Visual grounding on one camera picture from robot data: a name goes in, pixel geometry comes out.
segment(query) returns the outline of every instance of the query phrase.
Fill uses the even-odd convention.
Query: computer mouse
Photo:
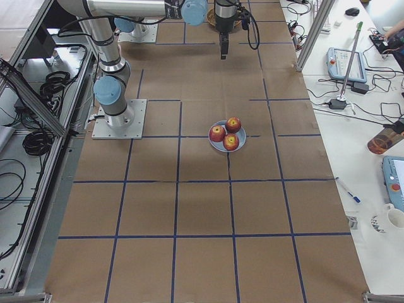
[[[348,16],[357,16],[359,15],[359,8],[349,8],[345,11],[345,14]]]

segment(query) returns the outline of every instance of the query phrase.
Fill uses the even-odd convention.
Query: red emergency stop button
[[[393,191],[399,191],[401,189],[399,184],[392,184],[390,187]]]

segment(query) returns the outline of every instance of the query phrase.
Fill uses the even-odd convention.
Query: power adapter
[[[328,107],[330,109],[343,110],[345,107],[347,107],[347,102],[346,101],[340,101],[338,99],[331,99],[328,102]]]
[[[365,83],[354,82],[351,91],[365,95],[369,91],[369,85]]]

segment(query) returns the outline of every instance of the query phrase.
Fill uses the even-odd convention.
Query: blue device
[[[331,79],[344,80],[347,73],[351,51],[330,47],[327,52],[327,68]],[[355,52],[348,81],[366,83],[366,72],[361,52]]]
[[[404,158],[386,156],[382,167],[390,201],[395,208],[404,211]]]

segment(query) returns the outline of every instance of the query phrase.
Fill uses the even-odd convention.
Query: control panel
[[[395,208],[404,211],[404,158],[384,157],[382,167],[390,201]]]

